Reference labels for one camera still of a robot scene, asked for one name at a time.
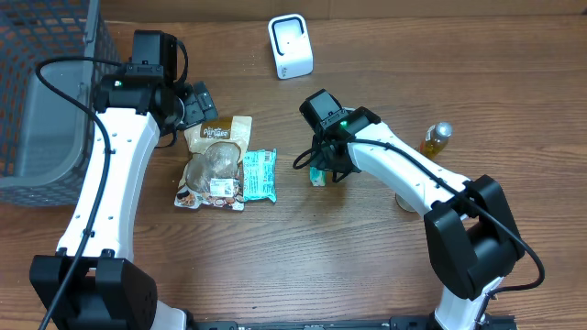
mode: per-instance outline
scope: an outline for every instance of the gray plastic bin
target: gray plastic bin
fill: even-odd
[[[77,203],[94,123],[42,85],[34,70],[65,55],[119,61],[99,6],[99,0],[0,0],[0,202]],[[42,73],[91,107],[92,88],[113,69],[72,61]]]

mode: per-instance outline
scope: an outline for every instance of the wooden table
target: wooden table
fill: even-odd
[[[493,314],[521,329],[587,327],[587,17],[311,21],[311,75],[278,81],[267,22],[110,24],[123,58],[136,28],[183,40],[189,80],[222,116],[253,116],[250,149],[277,148],[277,204],[243,213],[173,206],[185,141],[157,150],[135,224],[135,262],[171,306],[238,322],[428,314],[441,283],[424,226],[367,173],[313,188],[292,161],[310,144],[298,106],[320,88],[364,105],[416,145],[438,121],[455,134],[437,161],[504,187],[523,238],[545,263],[538,290],[500,295]],[[73,207],[0,212],[0,329],[35,328],[45,312],[28,283]],[[507,284],[537,276],[525,257]]]

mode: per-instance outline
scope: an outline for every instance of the small bottle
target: small bottle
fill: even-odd
[[[440,122],[428,129],[424,140],[422,140],[417,150],[424,157],[432,160],[447,146],[450,136],[452,136],[452,125],[447,122]],[[415,212],[414,208],[400,195],[395,195],[395,201],[405,211]]]

